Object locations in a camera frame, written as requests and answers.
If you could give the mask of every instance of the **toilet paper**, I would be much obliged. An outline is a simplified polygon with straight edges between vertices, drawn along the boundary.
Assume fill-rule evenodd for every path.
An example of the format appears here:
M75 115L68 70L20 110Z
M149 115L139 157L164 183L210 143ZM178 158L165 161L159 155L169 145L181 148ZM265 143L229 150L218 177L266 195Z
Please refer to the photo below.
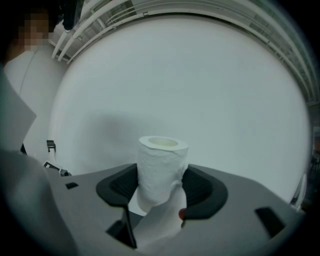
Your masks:
M166 202L188 168L188 145L161 136L139 139L137 154L137 203L144 212Z

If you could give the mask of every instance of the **white wall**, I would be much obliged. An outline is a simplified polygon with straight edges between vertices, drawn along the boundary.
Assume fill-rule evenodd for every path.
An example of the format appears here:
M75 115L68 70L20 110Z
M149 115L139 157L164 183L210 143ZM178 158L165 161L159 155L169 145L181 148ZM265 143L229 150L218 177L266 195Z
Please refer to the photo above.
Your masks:
M73 175L136 161L139 137L189 144L197 164L253 179L290 202L312 150L287 69L246 34L206 18L136 22L68 69L50 137Z
M52 105L67 64L52 59L51 45L24 52L4 67L11 85L36 114L23 142L27 154L41 163L48 160L47 142Z

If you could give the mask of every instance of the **toilet paper roll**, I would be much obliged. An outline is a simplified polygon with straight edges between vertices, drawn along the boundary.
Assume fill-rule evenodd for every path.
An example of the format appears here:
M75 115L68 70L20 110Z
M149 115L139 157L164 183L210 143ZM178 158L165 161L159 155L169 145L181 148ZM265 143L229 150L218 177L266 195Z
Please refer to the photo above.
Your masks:
M160 136L139 139L137 154L137 203L146 213L169 199L172 188L182 184L188 168L188 145Z

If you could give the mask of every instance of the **railing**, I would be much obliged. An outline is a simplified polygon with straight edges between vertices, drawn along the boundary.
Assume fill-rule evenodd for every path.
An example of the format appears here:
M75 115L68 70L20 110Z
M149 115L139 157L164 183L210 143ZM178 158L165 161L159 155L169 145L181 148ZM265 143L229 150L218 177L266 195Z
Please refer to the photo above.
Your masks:
M87 41L73 56L68 64L85 51L92 43L110 30L114 30L136 19L146 19L159 14L192 14L202 15L223 22L246 31L249 35L263 42L278 59L291 71L299 84L299 88L308 105L318 105L320 101L319 66L312 59L312 49L302 39L302 33L291 25L288 17L275 6L263 0L113 0L95 9L101 0L91 4L92 15L87 17L75 29L72 37L62 49L58 57L60 61L68 48L86 32L86 29L98 21L101 31ZM118 11L116 14L105 14L116 10L119 5L130 2L130 7ZM57 44L61 46L65 40L63 34Z

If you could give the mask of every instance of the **gray machine surface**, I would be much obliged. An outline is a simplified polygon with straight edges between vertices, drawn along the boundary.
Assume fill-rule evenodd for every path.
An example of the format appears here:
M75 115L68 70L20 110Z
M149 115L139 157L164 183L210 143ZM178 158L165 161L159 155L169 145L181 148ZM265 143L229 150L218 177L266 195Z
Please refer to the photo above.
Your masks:
M122 218L124 209L108 205L96 193L101 180L129 166L67 177L46 170L56 205L80 254L140 255L106 233ZM267 247L271 240L256 209L273 210L286 226L279 234L302 218L290 205L253 180L192 166L222 181L228 190L227 201L209 219L186 220L182 231L157 255L246 255ZM72 183L77 186L68 189L66 185Z

